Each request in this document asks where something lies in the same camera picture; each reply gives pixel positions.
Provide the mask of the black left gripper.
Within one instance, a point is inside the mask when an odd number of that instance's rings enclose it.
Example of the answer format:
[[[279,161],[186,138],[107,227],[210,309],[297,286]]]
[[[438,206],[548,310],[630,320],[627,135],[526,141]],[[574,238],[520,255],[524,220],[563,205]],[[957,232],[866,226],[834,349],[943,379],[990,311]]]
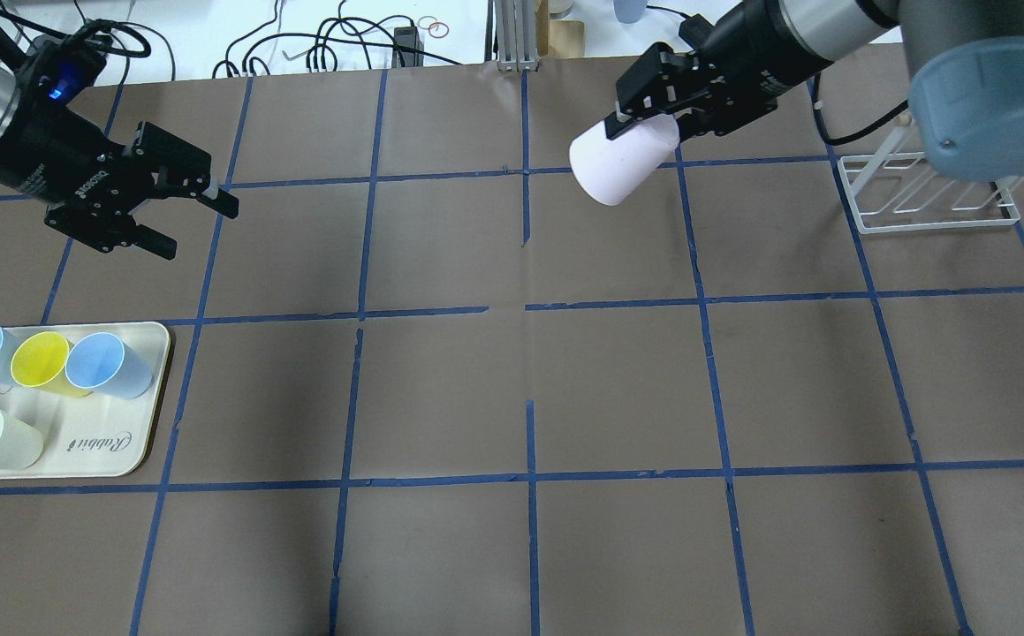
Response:
[[[0,133],[0,185],[47,206],[44,224],[100,253],[136,246],[167,261],[178,243],[133,217],[152,199],[196,199],[236,220],[239,201],[212,184],[212,157],[152,122],[127,145],[49,101],[34,86],[20,92]]]

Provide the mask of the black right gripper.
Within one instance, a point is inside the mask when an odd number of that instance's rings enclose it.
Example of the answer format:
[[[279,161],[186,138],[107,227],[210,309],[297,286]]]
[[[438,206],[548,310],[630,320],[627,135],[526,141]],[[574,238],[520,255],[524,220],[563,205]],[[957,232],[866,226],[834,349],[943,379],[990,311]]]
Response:
[[[677,118],[680,140],[737,132],[831,63],[798,39],[779,1],[742,1],[717,23],[693,16],[679,34],[692,51],[656,42],[622,73],[607,140],[657,114]]]

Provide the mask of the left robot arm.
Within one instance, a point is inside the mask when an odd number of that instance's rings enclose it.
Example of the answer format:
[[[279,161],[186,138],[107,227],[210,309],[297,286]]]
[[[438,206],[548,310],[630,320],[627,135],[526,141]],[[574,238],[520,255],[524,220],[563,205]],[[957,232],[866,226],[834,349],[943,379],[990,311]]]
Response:
[[[95,77],[93,58],[47,42],[18,70],[0,68],[0,185],[46,205],[49,228],[100,253],[136,246],[164,259],[177,242],[133,217],[152,199],[193,199],[233,220],[212,157],[148,121],[128,144],[71,110]]]

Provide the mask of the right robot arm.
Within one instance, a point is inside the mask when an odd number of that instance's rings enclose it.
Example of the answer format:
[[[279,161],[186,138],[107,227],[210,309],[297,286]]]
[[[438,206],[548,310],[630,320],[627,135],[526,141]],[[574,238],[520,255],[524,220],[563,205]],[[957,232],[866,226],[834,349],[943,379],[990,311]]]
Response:
[[[682,25],[685,54],[650,45],[617,81],[604,137],[662,114],[672,145],[737,132],[893,28],[932,168],[961,181],[1024,176],[1024,1],[742,1],[717,23]]]

